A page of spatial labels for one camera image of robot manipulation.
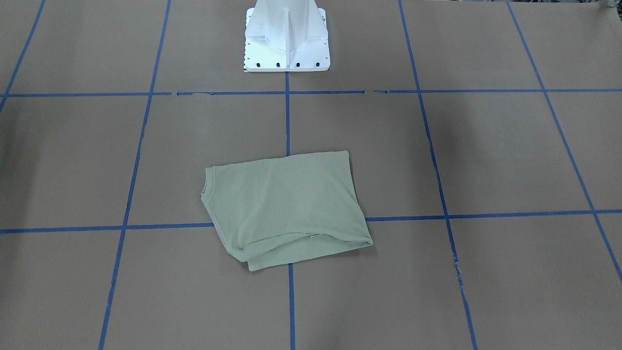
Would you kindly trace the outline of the olive green long-sleeve shirt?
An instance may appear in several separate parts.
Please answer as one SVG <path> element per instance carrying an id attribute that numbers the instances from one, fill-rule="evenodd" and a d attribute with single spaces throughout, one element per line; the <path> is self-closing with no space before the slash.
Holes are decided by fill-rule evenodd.
<path id="1" fill-rule="evenodd" d="M 373 245 L 346 150 L 204 170 L 201 202 L 226 252 L 251 272 Z"/>

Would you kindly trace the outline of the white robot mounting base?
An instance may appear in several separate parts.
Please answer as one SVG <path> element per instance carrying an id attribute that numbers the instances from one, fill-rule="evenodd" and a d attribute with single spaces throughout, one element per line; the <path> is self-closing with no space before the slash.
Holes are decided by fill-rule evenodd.
<path id="1" fill-rule="evenodd" d="M 245 20 L 244 71 L 329 70 L 327 14 L 314 0 L 258 0 Z"/>

